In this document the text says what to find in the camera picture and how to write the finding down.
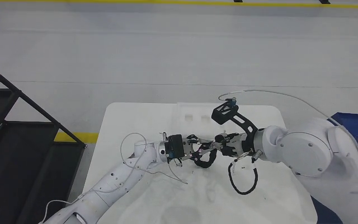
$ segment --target blue fabric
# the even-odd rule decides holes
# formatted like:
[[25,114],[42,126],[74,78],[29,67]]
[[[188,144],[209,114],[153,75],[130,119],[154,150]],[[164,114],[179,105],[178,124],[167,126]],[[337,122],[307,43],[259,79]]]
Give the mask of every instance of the blue fabric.
[[[358,141],[358,114],[336,113],[332,116],[334,120],[343,125]],[[313,205],[317,212],[318,224],[339,223],[342,221],[332,210],[312,198]]]

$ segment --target black shelf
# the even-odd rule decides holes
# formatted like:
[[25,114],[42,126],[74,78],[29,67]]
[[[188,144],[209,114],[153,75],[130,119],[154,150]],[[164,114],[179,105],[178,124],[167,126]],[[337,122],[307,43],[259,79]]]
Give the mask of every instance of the black shelf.
[[[0,223],[38,224],[49,201],[68,199],[86,144],[1,74],[0,83]],[[19,98],[50,122],[7,121]],[[59,129],[76,142],[54,142]]]
[[[83,150],[79,143],[55,142],[51,146],[16,224],[39,223],[49,201],[67,200]],[[64,207],[64,203],[51,204],[47,218]]]
[[19,95],[13,93],[7,88],[0,88],[0,123],[5,120],[5,117],[14,106]]
[[29,196],[58,128],[5,122],[0,130],[0,223],[14,223]]

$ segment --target yellow floor stripe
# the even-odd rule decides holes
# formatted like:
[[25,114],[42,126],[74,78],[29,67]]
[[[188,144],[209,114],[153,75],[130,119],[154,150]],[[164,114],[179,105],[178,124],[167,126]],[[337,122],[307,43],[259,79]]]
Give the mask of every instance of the yellow floor stripe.
[[64,3],[135,3],[135,4],[194,4],[203,6],[251,6],[251,7],[310,7],[310,8],[358,8],[358,4],[311,3],[262,3],[262,2],[202,2],[167,0],[0,0],[0,2],[64,2]]
[[[96,143],[98,139],[98,133],[74,132],[73,134],[87,144]],[[55,142],[75,142],[75,140],[66,133],[59,132],[55,137]]]

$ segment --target circular joint cover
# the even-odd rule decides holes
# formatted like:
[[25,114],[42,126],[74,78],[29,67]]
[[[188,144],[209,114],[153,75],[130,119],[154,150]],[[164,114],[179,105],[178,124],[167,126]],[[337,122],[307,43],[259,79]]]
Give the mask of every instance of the circular joint cover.
[[319,176],[331,163],[333,153],[319,138],[294,132],[281,141],[282,160],[292,170],[305,176]]

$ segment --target concrete floor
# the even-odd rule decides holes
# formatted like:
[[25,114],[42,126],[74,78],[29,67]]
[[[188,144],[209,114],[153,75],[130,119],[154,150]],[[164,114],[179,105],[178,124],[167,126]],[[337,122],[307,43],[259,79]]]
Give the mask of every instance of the concrete floor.
[[[0,3],[0,73],[73,132],[99,132],[112,102],[218,102],[247,88],[358,113],[358,10]],[[287,127],[319,116],[284,96],[238,101],[276,106]],[[21,102],[8,118],[43,120]]]

